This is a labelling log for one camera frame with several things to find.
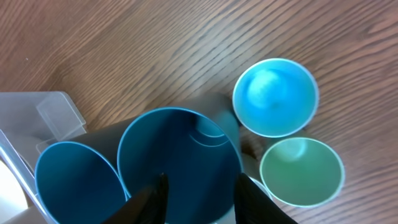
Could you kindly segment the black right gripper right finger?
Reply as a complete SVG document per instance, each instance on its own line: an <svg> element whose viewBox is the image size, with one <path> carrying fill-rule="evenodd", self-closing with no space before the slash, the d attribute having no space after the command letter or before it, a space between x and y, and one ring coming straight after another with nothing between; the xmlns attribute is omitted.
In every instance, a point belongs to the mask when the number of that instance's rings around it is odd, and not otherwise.
<svg viewBox="0 0 398 224"><path fill-rule="evenodd" d="M235 182L234 212L237 224L297 224L244 173Z"/></svg>

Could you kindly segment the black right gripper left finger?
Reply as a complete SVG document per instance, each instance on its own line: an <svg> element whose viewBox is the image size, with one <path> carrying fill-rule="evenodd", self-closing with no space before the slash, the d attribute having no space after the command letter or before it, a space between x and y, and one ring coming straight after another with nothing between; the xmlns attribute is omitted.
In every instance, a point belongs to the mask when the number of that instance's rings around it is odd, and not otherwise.
<svg viewBox="0 0 398 224"><path fill-rule="evenodd" d="M165 224L169 180L161 173L154 185L147 185L131 197L103 224Z"/></svg>

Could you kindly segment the cream tall cup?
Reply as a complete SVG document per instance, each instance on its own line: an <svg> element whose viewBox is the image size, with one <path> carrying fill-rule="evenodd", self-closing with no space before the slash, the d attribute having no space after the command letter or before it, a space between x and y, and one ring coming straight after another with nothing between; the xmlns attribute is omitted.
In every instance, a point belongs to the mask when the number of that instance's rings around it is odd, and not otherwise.
<svg viewBox="0 0 398 224"><path fill-rule="evenodd" d="M8 166L1 161L1 223L47 224Z"/></svg>

